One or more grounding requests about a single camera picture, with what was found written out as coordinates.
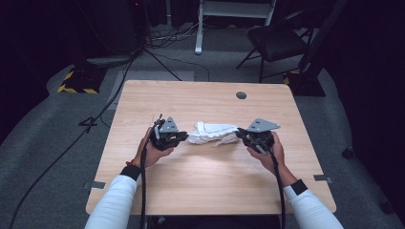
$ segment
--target person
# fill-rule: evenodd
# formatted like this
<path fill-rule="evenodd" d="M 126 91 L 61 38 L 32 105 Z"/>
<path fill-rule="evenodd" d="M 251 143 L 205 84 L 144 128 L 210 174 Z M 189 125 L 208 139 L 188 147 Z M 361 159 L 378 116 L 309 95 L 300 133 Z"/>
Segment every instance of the person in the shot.
<path fill-rule="evenodd" d="M 151 142 L 146 142 L 150 131 L 151 129 L 149 128 L 146 132 L 145 137 L 141 140 L 135 158 L 130 162 L 127 161 L 127 166 L 123 168 L 120 175 L 116 176 L 111 182 L 111 185 L 106 194 L 97 203 L 92 214 L 89 216 L 85 228 L 127 228 L 131 207 L 133 205 L 134 195 L 137 190 L 137 179 L 140 175 L 140 155 L 143 146 L 146 144 L 147 150 L 145 168 L 154 165 L 161 157 L 169 156 L 174 151 L 174 148 L 160 151 L 156 149 Z M 302 179 L 297 179 L 295 175 L 288 169 L 285 163 L 283 145 L 281 144 L 277 134 L 275 132 L 271 133 L 274 137 L 274 145 L 272 146 L 272 148 L 274 155 L 279 163 L 279 172 L 283 184 L 283 190 L 289 204 L 294 211 L 294 216 L 300 228 L 343 228 L 334 214 L 321 202 L 319 198 L 317 198 L 313 194 L 311 190 L 307 188 Z M 272 174 L 275 174 L 274 164 L 269 154 L 258 154 L 256 151 L 249 147 L 247 148 L 247 151 L 253 157 L 260 160 L 262 165 L 267 170 L 269 170 Z M 192 224 L 193 226 L 190 226 L 190 229 L 253 228 L 246 226 L 246 223 L 244 222 L 240 222 L 241 224 L 243 224 L 241 227 L 235 226 L 235 223 L 237 223 L 235 222 L 235 220 L 226 221 L 224 218 L 218 220 L 218 218 L 215 217 L 211 219 L 203 218 L 203 222 L 211 220 L 210 224 L 203 222 L 194 223 Z"/>

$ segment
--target person's left hand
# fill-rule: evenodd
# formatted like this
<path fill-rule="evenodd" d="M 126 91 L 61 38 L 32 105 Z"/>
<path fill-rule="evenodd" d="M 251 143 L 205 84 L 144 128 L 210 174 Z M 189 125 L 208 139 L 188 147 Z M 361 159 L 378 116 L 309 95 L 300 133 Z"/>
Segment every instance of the person's left hand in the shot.
<path fill-rule="evenodd" d="M 135 166 L 138 166 L 140 168 L 140 156 L 142 154 L 142 149 L 143 146 L 145 144 L 146 145 L 146 159 L 145 159 L 145 168 L 152 166 L 154 164 L 156 164 L 156 162 L 158 162 L 158 160 L 163 157 L 163 156 L 168 156 L 170 155 L 173 151 L 174 148 L 168 148 L 164 151 L 160 151 L 158 149 L 156 149 L 152 142 L 146 142 L 147 137 L 149 136 L 149 133 L 152 131 L 152 128 L 148 128 L 148 130 L 146 131 L 145 136 L 143 137 L 143 139 L 140 141 L 140 144 L 138 146 L 138 151 L 137 151 L 137 155 L 135 156 L 135 158 L 131 161 L 131 163 Z"/>

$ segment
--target table top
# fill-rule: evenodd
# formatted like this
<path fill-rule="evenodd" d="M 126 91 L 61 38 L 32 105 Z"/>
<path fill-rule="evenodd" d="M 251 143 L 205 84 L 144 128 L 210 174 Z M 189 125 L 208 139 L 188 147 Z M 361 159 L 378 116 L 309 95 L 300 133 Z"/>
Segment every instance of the table top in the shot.
<path fill-rule="evenodd" d="M 239 99 L 244 92 L 246 99 Z M 336 210 L 308 133 L 288 86 L 214 82 L 128 80 L 99 163 L 86 210 L 90 214 L 111 181 L 131 160 L 148 127 L 163 114 L 180 131 L 192 132 L 201 120 L 247 128 L 256 118 L 277 123 L 286 164 L 331 211 Z M 280 214 L 277 181 L 242 141 L 215 147 L 181 142 L 170 156 L 146 170 L 147 215 Z M 141 178 L 132 214 L 140 214 Z M 287 212 L 292 209 L 286 202 Z"/>

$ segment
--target crumpled fabric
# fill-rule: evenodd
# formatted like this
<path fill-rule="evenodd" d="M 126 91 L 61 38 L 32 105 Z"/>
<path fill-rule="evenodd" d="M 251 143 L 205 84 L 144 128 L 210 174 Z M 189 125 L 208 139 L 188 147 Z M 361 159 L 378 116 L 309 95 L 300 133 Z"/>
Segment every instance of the crumpled fabric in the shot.
<path fill-rule="evenodd" d="M 198 121 L 195 125 L 196 130 L 188 133 L 188 142 L 194 144 L 204 144 L 208 141 L 218 140 L 215 146 L 221 144 L 227 144 L 238 141 L 235 131 L 238 131 L 238 127 L 231 124 L 212 124 Z"/>

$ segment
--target long sleeve shirt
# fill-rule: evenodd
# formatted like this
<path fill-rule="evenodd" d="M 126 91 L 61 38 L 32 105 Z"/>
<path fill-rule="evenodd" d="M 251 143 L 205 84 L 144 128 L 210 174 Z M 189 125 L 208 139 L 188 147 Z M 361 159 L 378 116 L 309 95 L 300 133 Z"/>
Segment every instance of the long sleeve shirt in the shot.
<path fill-rule="evenodd" d="M 140 168 L 125 167 L 90 215 L 87 229 L 125 229 L 137 190 Z M 343 228 L 334 214 L 308 190 L 302 180 L 284 188 L 301 229 Z"/>

